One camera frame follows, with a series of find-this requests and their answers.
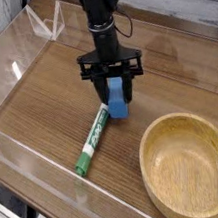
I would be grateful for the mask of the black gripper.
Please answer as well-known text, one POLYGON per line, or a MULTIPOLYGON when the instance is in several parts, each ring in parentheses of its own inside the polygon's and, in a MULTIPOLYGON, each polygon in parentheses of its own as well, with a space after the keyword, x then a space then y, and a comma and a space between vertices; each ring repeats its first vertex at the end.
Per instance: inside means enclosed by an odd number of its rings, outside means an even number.
POLYGON ((141 56, 141 50, 119 45, 113 57, 108 61, 100 59, 97 51, 92 51, 79 56, 77 63, 81 68, 81 78, 85 81, 93 81, 97 95, 104 104, 109 101, 109 89, 106 78, 122 76, 124 99, 126 103, 129 103, 132 100, 133 93, 131 75, 138 76, 143 74, 141 56))

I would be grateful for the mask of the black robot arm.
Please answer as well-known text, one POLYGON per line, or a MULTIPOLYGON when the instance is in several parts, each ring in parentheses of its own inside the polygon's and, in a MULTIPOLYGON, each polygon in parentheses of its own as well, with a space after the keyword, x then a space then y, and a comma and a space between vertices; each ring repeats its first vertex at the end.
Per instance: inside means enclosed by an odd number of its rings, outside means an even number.
POLYGON ((122 79, 122 94, 126 104, 132 101, 132 80, 142 75, 142 51, 124 47, 117 33, 123 33, 115 25, 114 12, 129 16, 118 7, 119 0, 79 0, 87 16, 87 27, 92 34, 95 49, 79 56, 77 63, 81 68, 82 80, 90 80, 100 100, 106 104, 109 98, 107 80, 122 79))

